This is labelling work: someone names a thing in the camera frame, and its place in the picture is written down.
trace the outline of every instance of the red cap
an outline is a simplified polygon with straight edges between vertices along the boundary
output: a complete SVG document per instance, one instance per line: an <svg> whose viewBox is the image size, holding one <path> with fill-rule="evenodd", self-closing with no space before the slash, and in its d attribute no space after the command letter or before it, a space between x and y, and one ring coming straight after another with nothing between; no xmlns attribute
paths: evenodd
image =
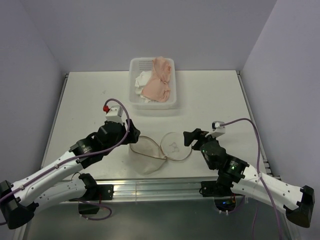
<svg viewBox="0 0 320 240"><path fill-rule="evenodd" d="M105 113L109 112L109 110L110 110L110 108L109 108L107 105L104 105L104 106L103 106L103 111L104 111Z"/></svg>

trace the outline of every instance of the gray wall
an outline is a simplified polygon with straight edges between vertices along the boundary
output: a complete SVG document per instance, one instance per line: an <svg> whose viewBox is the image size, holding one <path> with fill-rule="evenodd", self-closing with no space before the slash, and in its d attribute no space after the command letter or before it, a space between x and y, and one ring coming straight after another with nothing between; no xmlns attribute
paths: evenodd
<svg viewBox="0 0 320 240"><path fill-rule="evenodd" d="M66 71L128 70L163 55L177 70L241 70L276 0L21 0Z"/></svg>
<svg viewBox="0 0 320 240"><path fill-rule="evenodd" d="M0 1L0 31L0 181L14 182L40 167L63 75L18 0Z"/></svg>
<svg viewBox="0 0 320 240"><path fill-rule="evenodd" d="M303 239L320 239L320 1L278 0L242 71L271 167L314 187Z"/></svg>

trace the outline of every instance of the white plastic basket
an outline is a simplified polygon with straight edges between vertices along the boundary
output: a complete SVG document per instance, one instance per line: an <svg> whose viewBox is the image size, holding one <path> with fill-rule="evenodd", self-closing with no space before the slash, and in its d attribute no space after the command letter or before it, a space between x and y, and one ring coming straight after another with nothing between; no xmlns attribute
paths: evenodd
<svg viewBox="0 0 320 240"><path fill-rule="evenodd" d="M136 78L143 71L151 71L153 64L152 60L155 57L140 57L134 58L130 62L129 69L129 103L136 109L169 109L177 101L177 89L176 89L176 74L175 74L175 62L171 58L166 58L171 65L171 77L169 87L171 89L170 97L166 102L150 101L145 102L143 98L135 92Z"/></svg>

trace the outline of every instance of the cloth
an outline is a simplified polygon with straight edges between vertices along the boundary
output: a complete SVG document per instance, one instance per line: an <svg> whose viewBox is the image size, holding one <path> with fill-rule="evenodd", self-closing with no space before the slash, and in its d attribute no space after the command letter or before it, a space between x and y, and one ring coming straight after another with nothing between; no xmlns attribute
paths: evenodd
<svg viewBox="0 0 320 240"><path fill-rule="evenodd" d="M145 97L142 95L142 90L144 89L145 85L148 83L150 77L151 77L152 71L143 71L140 73L140 75L135 79L135 94L140 95L142 99L146 103L150 102L151 99Z"/></svg>
<svg viewBox="0 0 320 240"><path fill-rule="evenodd" d="M137 143L129 144L129 158L133 169L142 175L155 172L167 160L160 146L147 136L139 136Z"/></svg>
<svg viewBox="0 0 320 240"><path fill-rule="evenodd" d="M171 89L168 83L171 77L171 65L162 56L153 59L152 65L151 77L141 94L148 99L164 103L170 97Z"/></svg>

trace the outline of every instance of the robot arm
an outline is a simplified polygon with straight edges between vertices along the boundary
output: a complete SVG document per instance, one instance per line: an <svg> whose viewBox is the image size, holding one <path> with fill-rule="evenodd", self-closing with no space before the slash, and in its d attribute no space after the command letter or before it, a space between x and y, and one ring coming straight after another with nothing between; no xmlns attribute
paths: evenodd
<svg viewBox="0 0 320 240"><path fill-rule="evenodd" d="M9 229L26 224L35 213L45 208L70 199L94 195L97 183L90 174L81 174L76 180L54 185L101 161L110 153L104 150L114 147L126 135L121 119L123 108L113 106L109 109L105 106L103 110L106 112L106 121L97 132L77 141L60 158L31 176L13 184L8 181L0 183L0 209ZM136 143L140 135L131 119L127 119L127 124L129 130L122 145Z"/></svg>
<svg viewBox="0 0 320 240"><path fill-rule="evenodd" d="M314 190L309 186L289 185L262 172L258 173L257 169L246 161L227 154L217 140L217 137L225 133L225 127L215 128L214 123L212 126L212 132L197 128L193 132L183 133L184 145L189 146L197 140L192 149L201 152L209 169L218 170L216 181L201 183L202 195L225 197L240 194L271 206L271 199L262 178L277 210L285 214L292 223L309 228L315 204Z"/></svg>

